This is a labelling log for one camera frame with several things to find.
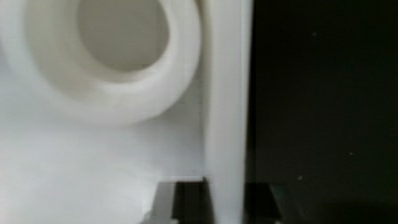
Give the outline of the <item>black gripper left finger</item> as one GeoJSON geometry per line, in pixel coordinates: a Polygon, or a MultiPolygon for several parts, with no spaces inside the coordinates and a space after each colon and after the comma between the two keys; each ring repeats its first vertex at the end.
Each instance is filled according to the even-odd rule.
{"type": "Polygon", "coordinates": [[[140,224],[211,224],[205,180],[157,183],[152,206],[140,224]]]}

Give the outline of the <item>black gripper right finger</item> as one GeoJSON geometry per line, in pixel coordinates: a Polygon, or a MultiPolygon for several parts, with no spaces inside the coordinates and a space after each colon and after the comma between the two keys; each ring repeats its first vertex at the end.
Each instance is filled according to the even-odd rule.
{"type": "Polygon", "coordinates": [[[296,211],[287,187],[276,183],[244,185],[244,224],[294,224],[296,211]]]}

